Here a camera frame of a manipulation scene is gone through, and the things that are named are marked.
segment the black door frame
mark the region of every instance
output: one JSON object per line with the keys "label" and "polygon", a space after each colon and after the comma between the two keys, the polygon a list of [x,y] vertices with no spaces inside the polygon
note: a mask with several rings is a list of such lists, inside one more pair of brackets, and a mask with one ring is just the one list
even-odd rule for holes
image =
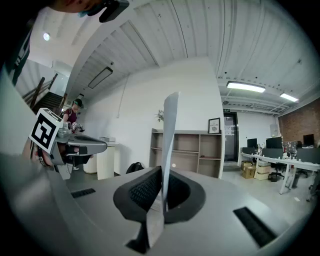
{"label": "black door frame", "polygon": [[223,117],[232,117],[233,118],[233,132],[234,132],[234,158],[233,159],[224,159],[228,162],[238,162],[239,156],[239,129],[238,129],[238,116],[237,112],[224,112]]}

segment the glass door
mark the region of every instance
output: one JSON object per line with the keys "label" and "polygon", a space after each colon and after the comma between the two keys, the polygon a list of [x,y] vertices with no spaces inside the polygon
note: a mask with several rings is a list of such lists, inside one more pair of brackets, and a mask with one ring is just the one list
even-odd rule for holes
{"label": "glass door", "polygon": [[223,113],[224,116],[224,161],[238,162],[239,138],[237,113]]}

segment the picture frame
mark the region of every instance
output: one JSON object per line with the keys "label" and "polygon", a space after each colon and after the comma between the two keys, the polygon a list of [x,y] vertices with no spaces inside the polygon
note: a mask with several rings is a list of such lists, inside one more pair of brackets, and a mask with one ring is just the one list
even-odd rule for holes
{"label": "picture frame", "polygon": [[208,134],[220,134],[220,117],[212,118],[208,121]]}

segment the rectangular light fixture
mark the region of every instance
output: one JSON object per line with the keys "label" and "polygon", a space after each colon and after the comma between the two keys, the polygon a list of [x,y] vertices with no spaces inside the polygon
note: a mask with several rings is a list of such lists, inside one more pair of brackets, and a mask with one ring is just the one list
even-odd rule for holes
{"label": "rectangular light fixture", "polygon": [[94,79],[88,84],[88,87],[91,89],[95,88],[98,84],[100,84],[104,79],[110,76],[114,71],[110,67],[106,67],[99,74],[96,75]]}
{"label": "rectangular light fixture", "polygon": [[289,101],[292,101],[292,102],[298,101],[297,98],[294,98],[294,97],[292,97],[292,96],[290,96],[290,95],[288,95],[288,94],[285,94],[285,93],[282,93],[282,94],[280,95],[280,97],[285,98],[285,99],[287,99],[287,100],[289,100]]}
{"label": "rectangular light fixture", "polygon": [[241,89],[258,93],[263,93],[266,90],[266,88],[264,88],[263,86],[235,81],[229,81],[226,84],[226,87],[229,89]]}

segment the white pedestal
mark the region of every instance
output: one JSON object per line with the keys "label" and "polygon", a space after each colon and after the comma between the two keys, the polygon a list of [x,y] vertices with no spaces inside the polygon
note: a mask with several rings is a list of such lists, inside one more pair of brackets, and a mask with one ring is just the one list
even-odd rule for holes
{"label": "white pedestal", "polygon": [[96,169],[98,180],[114,177],[115,150],[117,144],[108,143],[106,151],[97,154]]}
{"label": "white pedestal", "polygon": [[86,174],[97,173],[97,155],[94,154],[93,158],[90,158],[86,164],[83,165],[83,170]]}

